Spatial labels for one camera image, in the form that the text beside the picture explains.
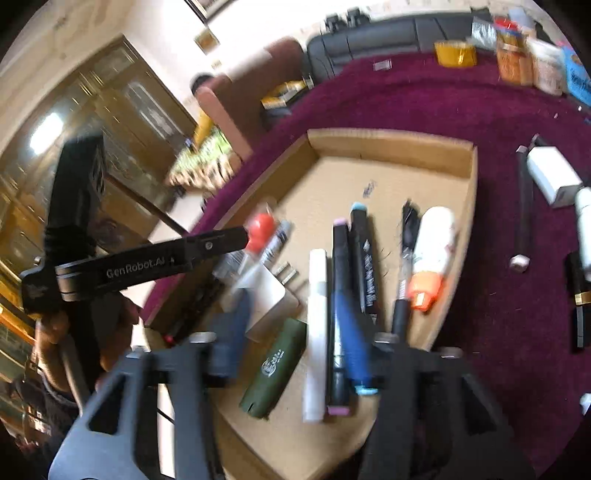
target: cardboard box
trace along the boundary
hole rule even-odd
[[[278,202],[280,215],[294,222],[294,231],[277,264],[289,261],[300,271],[290,284],[302,301],[298,317],[306,318],[309,252],[332,250],[332,223],[349,216],[353,202],[363,202],[373,216],[380,252],[379,285],[389,327],[395,300],[402,205],[412,198],[421,212],[435,205],[454,211],[456,253],[439,300],[428,314],[415,313],[409,340],[430,349],[443,324],[462,270],[472,228],[477,183],[476,148],[469,142],[410,132],[368,129],[311,130],[297,140],[251,186],[217,228],[242,225],[264,199]],[[173,315],[210,264],[187,275],[164,311]],[[152,327],[170,322],[160,314]],[[377,398],[359,400],[351,418],[322,424],[302,422],[304,354],[269,420],[255,420],[238,404],[272,343],[249,342],[235,384],[212,390],[216,435],[222,462],[238,480],[321,478],[353,455],[365,442],[376,414]]]

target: maroon carpet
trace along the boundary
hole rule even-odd
[[[568,99],[499,80],[496,62],[480,56],[473,69],[439,67],[431,55],[352,62],[315,88],[294,115],[269,134],[194,229],[206,231],[251,183],[309,128],[401,129],[474,142],[479,183],[472,240],[460,285],[439,342],[463,348],[501,403],[519,445],[543,471],[581,419],[579,398],[591,392],[591,351],[569,351],[570,304],[562,260],[577,248],[572,208],[551,210],[535,197],[535,247],[527,273],[508,270],[512,255],[517,178],[515,150],[541,133],[587,176],[591,127]],[[175,279],[158,282],[144,317]]]

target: human hand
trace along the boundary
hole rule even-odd
[[[100,365],[107,372],[129,348],[132,326],[138,323],[139,319],[137,306],[125,297],[122,302],[115,331],[100,349]],[[39,365],[51,386],[64,393],[70,393],[70,386],[58,344],[68,333],[69,327],[70,322],[63,311],[44,316],[35,327],[35,349],[39,356]]]

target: black couch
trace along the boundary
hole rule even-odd
[[[307,46],[307,66],[318,85],[338,75],[353,59],[413,51],[434,51],[440,40],[465,40],[474,17],[492,22],[487,8],[471,12],[434,12],[389,18],[313,37]],[[538,37],[549,40],[541,26]]]

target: yellow tape roll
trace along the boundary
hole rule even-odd
[[[464,41],[435,42],[437,62],[442,67],[462,68],[476,65],[476,48]]]

